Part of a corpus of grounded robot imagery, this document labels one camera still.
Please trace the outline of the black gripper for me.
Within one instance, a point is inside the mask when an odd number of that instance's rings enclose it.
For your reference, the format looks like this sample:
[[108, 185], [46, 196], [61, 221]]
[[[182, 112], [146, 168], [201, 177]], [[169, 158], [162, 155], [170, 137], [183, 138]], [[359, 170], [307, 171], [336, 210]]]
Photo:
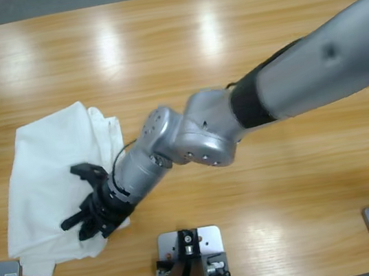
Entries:
[[108, 181], [98, 183], [80, 204], [80, 211], [62, 221], [60, 227], [68, 231], [80, 224], [78, 239], [88, 240], [101, 234], [108, 238], [132, 214], [135, 207], [116, 197]]

